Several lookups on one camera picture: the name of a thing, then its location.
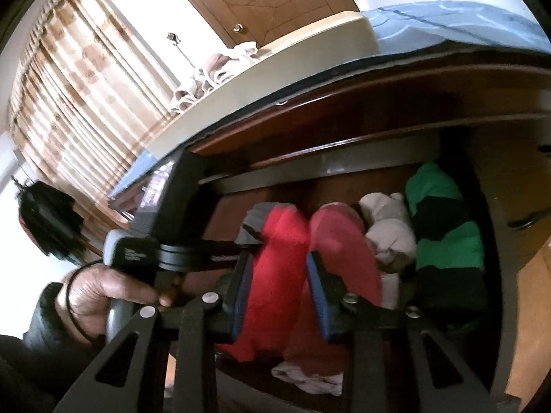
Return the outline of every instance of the window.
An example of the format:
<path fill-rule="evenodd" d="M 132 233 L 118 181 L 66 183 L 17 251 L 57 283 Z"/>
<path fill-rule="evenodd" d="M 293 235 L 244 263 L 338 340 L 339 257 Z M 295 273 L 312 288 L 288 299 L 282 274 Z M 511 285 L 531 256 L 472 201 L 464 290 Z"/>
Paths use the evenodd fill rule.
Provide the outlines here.
<path fill-rule="evenodd" d="M 201 66 L 226 47 L 188 0 L 110 1 L 180 82 L 193 73 L 189 61 Z M 180 38 L 181 52 L 167 39 L 169 32 Z"/>

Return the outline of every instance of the clamp jaw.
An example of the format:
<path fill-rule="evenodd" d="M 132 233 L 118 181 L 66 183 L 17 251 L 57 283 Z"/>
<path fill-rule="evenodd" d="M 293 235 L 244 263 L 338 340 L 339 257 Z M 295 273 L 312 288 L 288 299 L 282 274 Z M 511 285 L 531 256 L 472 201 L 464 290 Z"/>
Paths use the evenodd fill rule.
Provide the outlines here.
<path fill-rule="evenodd" d="M 340 276 L 326 272 L 318 252 L 308 255 L 306 268 L 323 338 L 351 346 L 344 373 L 344 411 L 389 411 L 384 340 L 402 330 L 413 359 L 419 411 L 498 412 L 482 382 L 420 311 L 387 310 L 348 292 Z"/>

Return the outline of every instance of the drawer handle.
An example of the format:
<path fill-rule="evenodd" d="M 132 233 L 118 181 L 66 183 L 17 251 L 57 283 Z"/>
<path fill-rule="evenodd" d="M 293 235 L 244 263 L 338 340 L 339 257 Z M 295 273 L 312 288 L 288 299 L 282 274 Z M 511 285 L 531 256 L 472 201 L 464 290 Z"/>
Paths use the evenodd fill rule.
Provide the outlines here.
<path fill-rule="evenodd" d="M 530 213 L 525 219 L 517 220 L 514 222 L 508 222 L 507 226 L 515 231 L 525 230 L 530 228 L 536 222 L 543 220 L 551 215 L 551 208 L 546 208 L 541 211 Z"/>

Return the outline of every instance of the black jacket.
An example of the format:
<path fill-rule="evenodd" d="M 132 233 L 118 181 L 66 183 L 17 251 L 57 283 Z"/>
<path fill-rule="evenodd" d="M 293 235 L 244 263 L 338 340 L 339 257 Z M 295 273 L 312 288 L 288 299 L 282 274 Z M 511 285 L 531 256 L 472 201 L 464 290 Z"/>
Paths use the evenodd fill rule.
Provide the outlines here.
<path fill-rule="evenodd" d="M 49 413 L 96 351 L 65 331 L 54 301 L 60 283 L 49 284 L 23 340 L 0 335 L 0 413 Z"/>
<path fill-rule="evenodd" d="M 44 182 L 24 187 L 18 194 L 19 221 L 46 255 L 58 259 L 82 251 L 83 218 L 74 212 L 74 198 Z"/>

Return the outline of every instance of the red cloth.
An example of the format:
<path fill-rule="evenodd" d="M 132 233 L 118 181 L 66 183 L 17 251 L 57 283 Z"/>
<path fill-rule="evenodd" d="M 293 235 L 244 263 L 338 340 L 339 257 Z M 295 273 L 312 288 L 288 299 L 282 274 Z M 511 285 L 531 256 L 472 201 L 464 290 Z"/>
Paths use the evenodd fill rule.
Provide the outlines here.
<path fill-rule="evenodd" d="M 320 253 L 327 272 L 339 275 L 349 291 L 380 306 L 381 278 L 364 233 L 364 223 L 352 208 L 326 205 L 310 219 L 310 250 Z M 308 283 L 283 357 L 300 366 L 305 375 L 334 375 L 344 370 L 346 348 L 330 345 L 321 337 Z"/>
<path fill-rule="evenodd" d="M 308 222 L 294 206 L 276 206 L 262 230 L 264 246 L 254 259 L 243 331 L 233 345 L 219 345 L 236 360 L 281 356 L 297 321 L 306 281 Z"/>

